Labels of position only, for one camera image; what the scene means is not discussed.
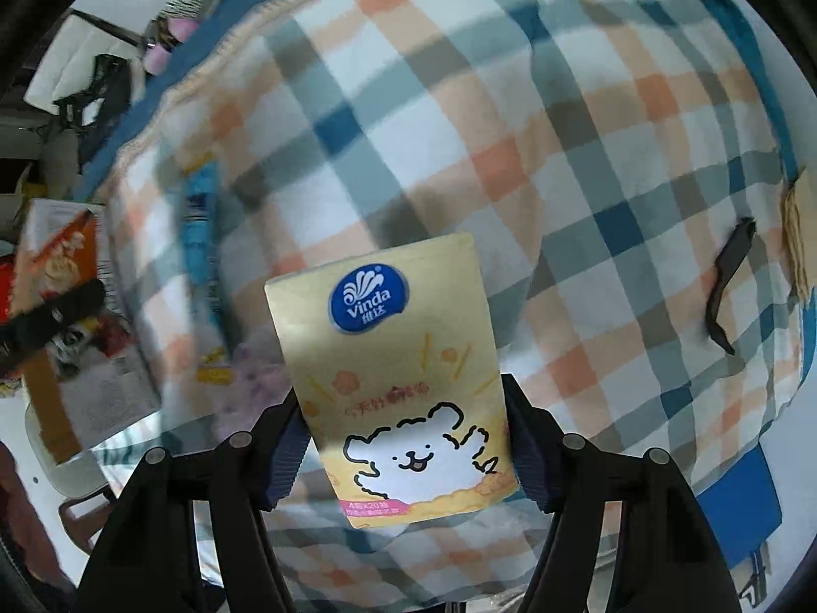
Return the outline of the blue long snack tube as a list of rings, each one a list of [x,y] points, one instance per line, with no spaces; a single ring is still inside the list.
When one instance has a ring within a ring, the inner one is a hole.
[[[218,166],[207,160],[185,174],[181,245],[190,283],[197,379],[212,386],[233,383],[223,329],[219,260],[214,243]]]

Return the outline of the black plastic bag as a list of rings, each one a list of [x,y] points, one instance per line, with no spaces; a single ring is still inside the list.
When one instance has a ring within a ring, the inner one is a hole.
[[[130,61],[112,54],[99,54],[94,57],[89,86],[55,101],[58,122],[62,127],[70,129],[92,127],[103,115],[108,98],[112,98],[115,105],[130,103],[130,89]]]

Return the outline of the pink suitcase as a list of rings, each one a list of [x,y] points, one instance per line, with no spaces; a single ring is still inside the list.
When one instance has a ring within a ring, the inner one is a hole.
[[[160,75],[173,51],[190,39],[199,26],[200,21],[195,18],[155,18],[144,35],[142,68],[151,76]]]

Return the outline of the white leather chair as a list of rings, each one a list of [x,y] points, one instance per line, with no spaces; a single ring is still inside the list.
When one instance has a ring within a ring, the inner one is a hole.
[[[28,84],[23,101],[57,115],[55,101],[90,86],[97,56],[133,60],[141,39],[100,18],[72,11],[55,32]]]

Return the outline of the mauve cloth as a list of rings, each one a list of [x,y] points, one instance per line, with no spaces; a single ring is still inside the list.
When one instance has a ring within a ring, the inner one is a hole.
[[[253,332],[234,350],[233,382],[220,418],[234,430],[250,428],[266,408],[281,404],[291,392],[291,376],[271,326]]]

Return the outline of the yellow Vinda tissue pack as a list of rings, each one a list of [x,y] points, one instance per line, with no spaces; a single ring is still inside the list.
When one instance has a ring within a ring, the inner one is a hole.
[[[471,234],[277,277],[265,292],[300,411],[353,527],[480,511],[517,491]]]

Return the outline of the orange panda snack packet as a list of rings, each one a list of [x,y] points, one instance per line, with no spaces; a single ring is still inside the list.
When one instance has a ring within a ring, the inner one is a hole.
[[[99,276],[99,219],[89,207],[35,199],[15,258],[10,314],[29,312]]]

